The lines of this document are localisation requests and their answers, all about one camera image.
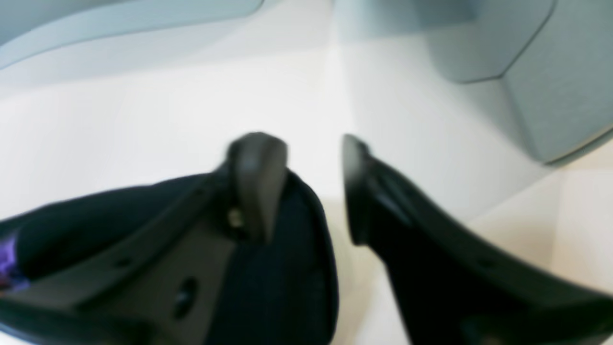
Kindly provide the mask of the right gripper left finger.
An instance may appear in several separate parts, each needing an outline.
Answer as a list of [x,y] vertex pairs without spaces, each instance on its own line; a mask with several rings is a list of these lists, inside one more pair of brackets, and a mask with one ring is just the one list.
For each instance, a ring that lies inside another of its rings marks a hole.
[[236,139],[211,173],[1,223],[1,332],[37,345],[201,345],[241,244],[271,242],[288,148]]

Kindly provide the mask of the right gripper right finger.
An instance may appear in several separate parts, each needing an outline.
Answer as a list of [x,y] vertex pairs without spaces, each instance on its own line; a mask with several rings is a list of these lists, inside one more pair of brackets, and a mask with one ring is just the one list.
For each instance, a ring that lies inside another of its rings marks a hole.
[[413,345],[602,345],[612,297],[480,238],[354,135],[342,144],[351,240],[385,264]]

